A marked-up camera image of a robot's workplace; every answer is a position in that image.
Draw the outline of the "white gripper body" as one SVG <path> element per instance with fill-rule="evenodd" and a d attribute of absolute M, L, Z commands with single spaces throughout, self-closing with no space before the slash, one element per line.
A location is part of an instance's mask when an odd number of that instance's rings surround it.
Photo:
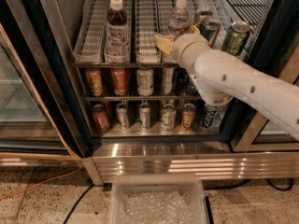
<path fill-rule="evenodd" d="M 207 50 L 210 46 L 202 35 L 184 34 L 175 40 L 171 55 L 181 68 L 190 69 L 198 56 Z"/>

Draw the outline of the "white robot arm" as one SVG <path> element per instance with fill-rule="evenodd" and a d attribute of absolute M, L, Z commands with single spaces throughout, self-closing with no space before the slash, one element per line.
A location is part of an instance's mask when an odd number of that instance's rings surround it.
<path fill-rule="evenodd" d="M 222 106 L 233 98 L 250 105 L 299 140 L 299 87 L 212 49 L 193 27 L 184 35 L 154 35 L 155 45 L 186 70 L 202 99 Z"/>

